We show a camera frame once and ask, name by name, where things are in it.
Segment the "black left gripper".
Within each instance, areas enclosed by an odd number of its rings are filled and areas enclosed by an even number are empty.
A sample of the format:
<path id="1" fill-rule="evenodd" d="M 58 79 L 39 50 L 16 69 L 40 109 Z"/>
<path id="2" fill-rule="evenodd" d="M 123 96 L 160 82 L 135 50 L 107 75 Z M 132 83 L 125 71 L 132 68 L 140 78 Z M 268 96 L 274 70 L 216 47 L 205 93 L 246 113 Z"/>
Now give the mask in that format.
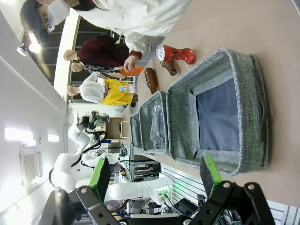
<path id="1" fill-rule="evenodd" d="M 79 119 L 79 128 L 93 131 L 99 123 L 108 123 L 109 120 L 109 115 L 92 111 Z M 100 159 L 88 185 L 77 187 L 70 193 L 61 188 L 50 193 L 39 223 L 72 225 L 87 215 L 94 225 L 127 225 L 128 221 L 118 221 L 104 205 L 110 177 L 108 159 Z"/>

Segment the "person's bare hand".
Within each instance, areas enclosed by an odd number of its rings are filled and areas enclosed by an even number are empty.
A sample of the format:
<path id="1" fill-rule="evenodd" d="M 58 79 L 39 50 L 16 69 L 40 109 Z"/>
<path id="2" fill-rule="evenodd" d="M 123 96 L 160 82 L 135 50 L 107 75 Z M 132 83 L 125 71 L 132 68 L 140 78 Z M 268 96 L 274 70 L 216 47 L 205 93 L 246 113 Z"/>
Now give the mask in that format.
<path id="1" fill-rule="evenodd" d="M 133 71 L 135 69 L 135 64 L 139 58 L 135 55 L 130 55 L 124 62 L 123 69 L 127 72 Z"/>

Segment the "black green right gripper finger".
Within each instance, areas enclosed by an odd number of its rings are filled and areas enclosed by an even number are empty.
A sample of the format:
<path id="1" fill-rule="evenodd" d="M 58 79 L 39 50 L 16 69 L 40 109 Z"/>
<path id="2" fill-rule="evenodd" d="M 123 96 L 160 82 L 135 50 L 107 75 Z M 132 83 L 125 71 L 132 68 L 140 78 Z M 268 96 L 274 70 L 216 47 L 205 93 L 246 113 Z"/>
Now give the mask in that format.
<path id="1" fill-rule="evenodd" d="M 258 183 L 239 186 L 223 180 L 209 154 L 200 159 L 199 173 L 207 201 L 191 220 L 192 225 L 216 225 L 226 210 L 236 212 L 242 225 L 273 225 L 275 223 L 265 195 Z"/>

